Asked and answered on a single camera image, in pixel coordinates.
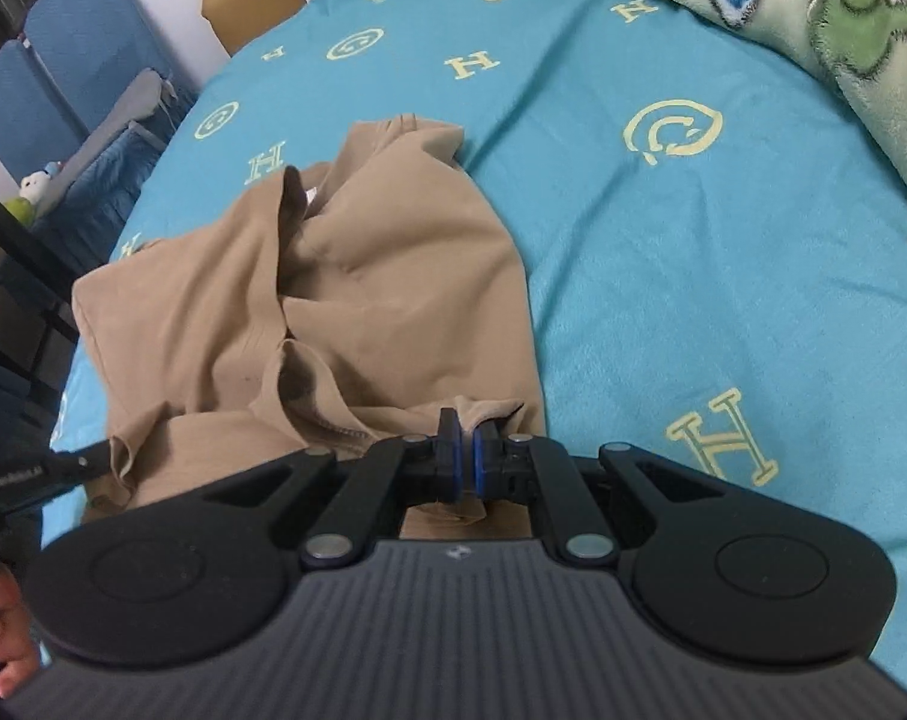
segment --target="chair backrest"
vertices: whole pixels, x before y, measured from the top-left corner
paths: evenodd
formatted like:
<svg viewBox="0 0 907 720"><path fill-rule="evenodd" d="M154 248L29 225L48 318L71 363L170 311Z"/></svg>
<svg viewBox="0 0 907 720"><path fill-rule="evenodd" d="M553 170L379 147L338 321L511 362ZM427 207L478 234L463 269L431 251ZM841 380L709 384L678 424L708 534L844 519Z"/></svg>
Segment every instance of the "chair backrest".
<svg viewBox="0 0 907 720"><path fill-rule="evenodd" d="M149 27L138 0L37 0L25 31L90 131L140 71L153 69L164 79L175 71L173 57Z"/></svg>
<svg viewBox="0 0 907 720"><path fill-rule="evenodd" d="M17 183L72 156L88 133L22 43L0 49L0 161Z"/></svg>
<svg viewBox="0 0 907 720"><path fill-rule="evenodd" d="M25 30L29 48L0 50L0 161L17 181L76 153L140 71L192 95L138 0L37 0Z"/></svg>

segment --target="round black pad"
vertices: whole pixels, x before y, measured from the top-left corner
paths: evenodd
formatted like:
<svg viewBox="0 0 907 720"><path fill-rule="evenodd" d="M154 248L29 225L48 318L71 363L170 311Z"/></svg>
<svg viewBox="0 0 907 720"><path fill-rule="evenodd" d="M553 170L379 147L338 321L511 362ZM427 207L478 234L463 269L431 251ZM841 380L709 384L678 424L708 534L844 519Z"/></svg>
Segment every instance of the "round black pad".
<svg viewBox="0 0 907 720"><path fill-rule="evenodd" d="M745 536L716 556L716 570L735 589L761 598L799 598L827 577L816 547L786 536Z"/></svg>
<svg viewBox="0 0 907 720"><path fill-rule="evenodd" d="M633 587L663 627L709 655L779 666L866 656L895 595L861 533L751 493L670 506Z"/></svg>
<svg viewBox="0 0 907 720"><path fill-rule="evenodd" d="M286 590L250 514L178 500L68 533L25 587L44 637L63 656L124 668L200 661L245 640Z"/></svg>

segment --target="bed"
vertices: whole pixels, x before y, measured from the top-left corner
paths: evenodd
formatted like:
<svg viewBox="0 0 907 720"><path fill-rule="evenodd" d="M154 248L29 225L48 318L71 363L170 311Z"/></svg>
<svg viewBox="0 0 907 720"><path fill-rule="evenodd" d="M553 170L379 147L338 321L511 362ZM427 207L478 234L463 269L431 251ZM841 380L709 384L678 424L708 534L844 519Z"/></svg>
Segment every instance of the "bed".
<svg viewBox="0 0 907 720"><path fill-rule="evenodd" d="M907 190L854 114L668 1L312 0L210 81L113 258L410 111L464 125L522 255L550 435L869 533L899 580L874 657L907 686ZM53 448L105 422L80 348ZM47 541L82 498L54 506Z"/></svg>

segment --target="ribbed gray plate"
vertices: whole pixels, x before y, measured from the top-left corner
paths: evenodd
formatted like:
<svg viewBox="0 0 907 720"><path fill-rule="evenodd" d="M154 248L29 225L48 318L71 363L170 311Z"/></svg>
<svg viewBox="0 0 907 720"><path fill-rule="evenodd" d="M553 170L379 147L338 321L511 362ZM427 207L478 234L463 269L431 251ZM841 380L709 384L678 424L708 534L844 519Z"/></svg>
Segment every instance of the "ribbed gray plate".
<svg viewBox="0 0 907 720"><path fill-rule="evenodd" d="M256 637L161 673L61 661L10 702L23 720L900 720L865 661L753 674L653 632L613 577L538 541L380 543L307 577Z"/></svg>

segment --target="human hand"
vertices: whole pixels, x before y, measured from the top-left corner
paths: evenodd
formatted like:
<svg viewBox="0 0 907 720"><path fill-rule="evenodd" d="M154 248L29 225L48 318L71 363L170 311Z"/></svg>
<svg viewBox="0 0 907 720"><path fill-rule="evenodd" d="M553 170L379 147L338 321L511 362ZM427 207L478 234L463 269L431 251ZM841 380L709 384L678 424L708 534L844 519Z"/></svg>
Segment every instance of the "human hand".
<svg viewBox="0 0 907 720"><path fill-rule="evenodd" d="M29 612L20 586L5 565L0 565L0 698L9 698L39 671L39 647L29 636Z"/></svg>

